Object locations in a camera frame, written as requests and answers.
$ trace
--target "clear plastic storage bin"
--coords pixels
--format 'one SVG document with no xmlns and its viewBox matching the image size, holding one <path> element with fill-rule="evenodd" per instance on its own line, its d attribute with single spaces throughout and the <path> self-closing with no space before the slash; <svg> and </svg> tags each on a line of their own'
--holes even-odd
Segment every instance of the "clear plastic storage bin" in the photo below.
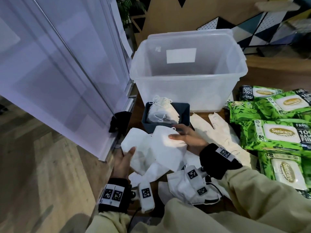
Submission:
<svg viewBox="0 0 311 233">
<path fill-rule="evenodd" d="M 135 52 L 130 78 L 144 104 L 154 96 L 220 111 L 248 69 L 230 29 L 153 34 Z"/>
</svg>

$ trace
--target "hand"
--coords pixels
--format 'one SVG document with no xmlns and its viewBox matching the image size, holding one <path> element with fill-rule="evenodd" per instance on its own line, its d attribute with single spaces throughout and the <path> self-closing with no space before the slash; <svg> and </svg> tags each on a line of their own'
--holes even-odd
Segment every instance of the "hand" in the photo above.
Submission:
<svg viewBox="0 0 311 233">
<path fill-rule="evenodd" d="M 132 147 L 129 152 L 123 155 L 121 149 L 117 149 L 114 156 L 115 165 L 111 178 L 125 178 L 128 180 L 128 173 L 130 171 L 130 162 L 135 153 L 135 147 Z"/>
<path fill-rule="evenodd" d="M 184 124 L 174 124 L 173 127 L 182 129 L 182 132 L 179 132 L 179 135 L 169 135 L 169 138 L 172 140 L 184 141 L 188 145 L 187 150 L 190 152 L 199 155 L 208 145 L 208 143 L 190 127 Z"/>
</svg>

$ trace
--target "black wrist strap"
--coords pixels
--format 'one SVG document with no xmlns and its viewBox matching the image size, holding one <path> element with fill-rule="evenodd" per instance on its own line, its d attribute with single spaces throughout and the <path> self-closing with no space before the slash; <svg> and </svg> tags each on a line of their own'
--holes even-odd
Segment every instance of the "black wrist strap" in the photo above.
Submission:
<svg viewBox="0 0 311 233">
<path fill-rule="evenodd" d="M 111 178 L 105 186 L 98 205 L 98 212 L 113 211 L 127 213 L 130 205 L 130 186 L 128 180 Z"/>
<path fill-rule="evenodd" d="M 243 167 L 235 156 L 214 143 L 200 152 L 200 163 L 204 171 L 215 179 L 222 179 L 227 170 Z"/>
</svg>

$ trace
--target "beige jacket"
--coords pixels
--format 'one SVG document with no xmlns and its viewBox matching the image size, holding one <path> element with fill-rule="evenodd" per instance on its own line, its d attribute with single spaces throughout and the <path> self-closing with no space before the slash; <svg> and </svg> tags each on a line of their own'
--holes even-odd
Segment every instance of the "beige jacket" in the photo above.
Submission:
<svg viewBox="0 0 311 233">
<path fill-rule="evenodd" d="M 138 223 L 132 233 L 311 233 L 311 200 L 295 189 L 246 167 L 228 170 L 222 184 L 240 215 L 224 211 L 206 214 L 178 199 L 165 206 L 157 226 Z M 87 233 L 126 233 L 130 217 L 103 212 L 94 217 Z"/>
</svg>

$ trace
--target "black cable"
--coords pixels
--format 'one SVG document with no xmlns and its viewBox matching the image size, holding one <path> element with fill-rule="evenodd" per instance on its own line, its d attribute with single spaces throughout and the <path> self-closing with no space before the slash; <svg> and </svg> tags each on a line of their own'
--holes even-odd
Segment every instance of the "black cable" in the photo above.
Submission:
<svg viewBox="0 0 311 233">
<path fill-rule="evenodd" d="M 222 197 L 222 200 L 224 202 L 224 210 L 226 210 L 226 202 L 225 202 L 225 198 L 224 198 L 224 195 L 222 194 L 222 192 L 218 189 L 217 186 L 215 186 L 213 183 L 211 182 L 207 182 L 206 185 L 212 185 L 213 187 L 215 187 L 217 189 L 217 191 L 220 193 L 221 197 Z"/>
<path fill-rule="evenodd" d="M 135 213 L 133 214 L 133 216 L 132 216 L 132 218 L 131 218 L 131 220 L 130 220 L 130 223 L 128 224 L 128 227 L 127 227 L 127 232 L 129 231 L 129 229 L 130 229 L 130 226 L 131 226 L 131 223 L 132 223 L 132 221 L 133 221 L 133 218 L 134 218 L 134 216 L 136 215 L 136 213 L 139 211 L 139 210 L 141 210 L 142 208 L 138 208 L 138 209 L 136 209 L 136 211 L 135 211 Z"/>
</svg>

